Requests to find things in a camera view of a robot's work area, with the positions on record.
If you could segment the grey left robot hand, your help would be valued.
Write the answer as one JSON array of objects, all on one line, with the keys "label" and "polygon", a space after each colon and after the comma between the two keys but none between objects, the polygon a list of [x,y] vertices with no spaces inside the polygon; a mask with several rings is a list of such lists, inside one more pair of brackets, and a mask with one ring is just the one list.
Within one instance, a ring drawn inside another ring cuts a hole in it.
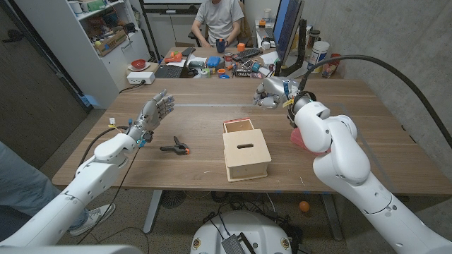
[{"label": "grey left robot hand", "polygon": [[167,90],[156,94],[147,101],[136,119],[136,125],[146,131],[154,131],[166,115],[174,110],[174,97],[167,95]]}]

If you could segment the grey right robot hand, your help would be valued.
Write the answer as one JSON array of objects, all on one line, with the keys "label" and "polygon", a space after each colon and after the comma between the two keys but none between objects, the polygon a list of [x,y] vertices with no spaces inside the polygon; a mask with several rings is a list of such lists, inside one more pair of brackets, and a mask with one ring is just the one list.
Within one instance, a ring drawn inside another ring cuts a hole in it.
[{"label": "grey right robot hand", "polygon": [[287,97],[284,91],[284,80],[284,78],[275,76],[264,78],[256,88],[253,105],[259,105],[267,109],[276,109],[280,104],[286,102]]}]

